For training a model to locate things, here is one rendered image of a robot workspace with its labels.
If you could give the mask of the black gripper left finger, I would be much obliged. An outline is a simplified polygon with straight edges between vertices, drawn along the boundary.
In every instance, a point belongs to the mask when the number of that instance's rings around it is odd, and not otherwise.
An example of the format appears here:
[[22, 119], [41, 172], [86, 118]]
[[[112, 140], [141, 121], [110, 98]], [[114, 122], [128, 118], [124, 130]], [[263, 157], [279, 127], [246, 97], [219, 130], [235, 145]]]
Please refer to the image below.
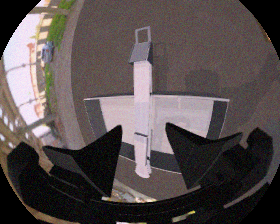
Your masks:
[[79, 151], [44, 145], [43, 152], [52, 164], [67, 171], [80, 173], [93, 188], [103, 193], [104, 197], [111, 198], [121, 140], [123, 140], [123, 125], [116, 125], [111, 131]]

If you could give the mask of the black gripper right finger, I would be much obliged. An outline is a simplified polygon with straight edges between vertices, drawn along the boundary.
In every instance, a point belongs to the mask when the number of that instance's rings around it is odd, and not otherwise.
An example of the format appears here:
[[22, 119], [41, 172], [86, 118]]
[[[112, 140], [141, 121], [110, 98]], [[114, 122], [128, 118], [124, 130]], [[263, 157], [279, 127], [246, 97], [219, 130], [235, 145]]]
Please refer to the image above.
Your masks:
[[199, 181], [211, 171], [213, 164], [220, 159], [226, 149], [240, 144], [242, 132], [226, 136], [225, 139], [208, 140], [207, 137], [195, 135], [176, 124], [165, 124], [165, 132], [173, 153], [175, 153], [180, 172], [183, 173], [187, 189], [199, 186]]

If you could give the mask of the wooden board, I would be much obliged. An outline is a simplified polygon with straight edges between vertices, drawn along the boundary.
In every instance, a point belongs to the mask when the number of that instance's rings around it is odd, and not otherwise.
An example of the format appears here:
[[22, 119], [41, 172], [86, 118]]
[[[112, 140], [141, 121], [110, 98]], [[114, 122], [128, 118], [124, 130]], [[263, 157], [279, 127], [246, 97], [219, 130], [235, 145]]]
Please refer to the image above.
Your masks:
[[[257, 19], [256, 19], [256, 22], [258, 23], [258, 20], [257, 20]], [[260, 24], [260, 23], [258, 23], [258, 24]], [[262, 31], [261, 31], [261, 32], [262, 32], [262, 35], [265, 36], [265, 37], [264, 37], [265, 41], [268, 41], [268, 43], [272, 43], [272, 41], [270, 41], [270, 39], [269, 39], [268, 34], [266, 34], [264, 28], [262, 28], [261, 24], [260, 24], [260, 26], [258, 26], [258, 27], [261, 28], [261, 30], [262, 30]]]

